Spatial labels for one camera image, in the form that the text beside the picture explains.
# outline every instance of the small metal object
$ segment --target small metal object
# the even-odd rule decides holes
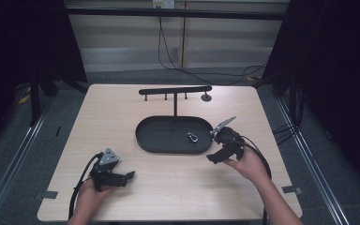
[[[231,117],[230,119],[224,120],[223,122],[221,122],[220,124],[217,125],[216,128],[214,128],[212,131],[210,131],[210,134],[214,134],[216,132],[219,132],[221,129],[223,129],[224,127],[226,127],[226,125],[230,124],[230,122],[232,120],[234,120],[236,118],[236,116],[234,115],[233,117]]]
[[[193,133],[188,133],[187,136],[186,136],[186,140],[191,142],[191,143],[195,143],[198,141],[198,136],[193,134]]]

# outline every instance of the power outlet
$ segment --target power outlet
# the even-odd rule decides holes
[[[163,8],[174,9],[174,0],[163,0]]]
[[[163,8],[163,0],[153,0],[153,8]]]

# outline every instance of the black curtain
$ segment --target black curtain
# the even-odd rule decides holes
[[[87,82],[68,15],[32,9],[64,6],[62,0],[0,1],[0,123],[16,86],[29,83],[34,72],[44,81],[59,75]]]
[[[309,2],[291,1],[292,13],[315,11],[306,9]],[[277,94],[294,74],[311,110],[360,172],[360,0],[328,0],[321,6],[321,18],[305,23],[311,27],[307,32],[293,26],[299,22],[282,24],[264,74],[280,71],[273,84]],[[306,34],[310,41],[305,42]],[[281,71],[283,65],[289,69]]]
[[[325,0],[291,0],[277,34],[263,79],[273,82],[273,92],[282,96],[308,54]]]

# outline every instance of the black oval tray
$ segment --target black oval tray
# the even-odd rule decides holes
[[[136,139],[142,149],[151,153],[200,154],[212,145],[211,130],[212,126],[200,117],[157,115],[139,123]],[[188,140],[189,133],[198,141]]]

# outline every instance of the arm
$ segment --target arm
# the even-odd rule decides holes
[[[81,186],[74,214],[68,221],[68,225],[87,225],[103,200],[113,191],[114,187],[105,187],[102,191],[98,191],[93,179],[85,181]]]
[[[223,162],[236,169],[255,185],[262,197],[262,202],[271,224],[303,224],[282,198],[277,187],[268,177],[259,157],[251,149],[244,147],[244,155],[239,161],[226,159]]]

